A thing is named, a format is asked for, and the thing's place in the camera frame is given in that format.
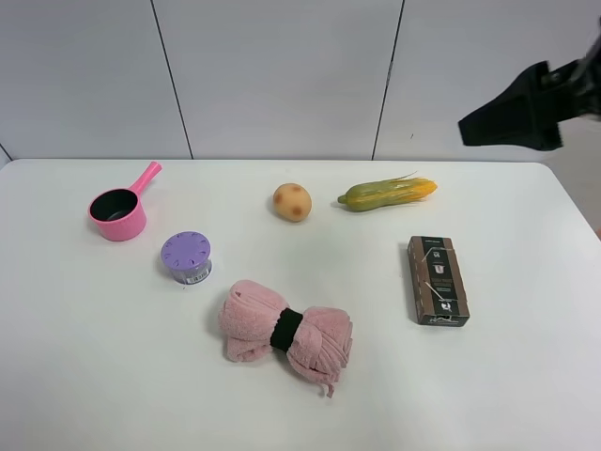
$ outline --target pink towel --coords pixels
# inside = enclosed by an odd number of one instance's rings
[[[344,310],[311,307],[301,315],[281,295],[250,280],[231,287],[219,324],[227,334],[231,360],[251,362],[272,347],[284,350],[304,378],[328,385],[328,397],[347,366],[353,342],[353,323]]]

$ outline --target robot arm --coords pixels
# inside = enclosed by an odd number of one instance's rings
[[[491,101],[459,121],[466,146],[514,145],[536,150],[562,146],[558,123],[572,117],[601,120],[601,36],[587,55],[553,72],[530,66]]]

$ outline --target small jar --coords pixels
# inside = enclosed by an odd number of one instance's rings
[[[198,232],[181,232],[162,246],[161,260],[180,284],[193,285],[207,278],[212,269],[210,243]]]

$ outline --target dark brown box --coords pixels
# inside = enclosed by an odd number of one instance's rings
[[[470,311],[451,239],[411,237],[408,256],[417,322],[463,326],[470,318]]]

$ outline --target potato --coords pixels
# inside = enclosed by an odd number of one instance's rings
[[[286,183],[273,194],[273,207],[278,214],[295,223],[309,216],[311,205],[307,190],[296,183]]]

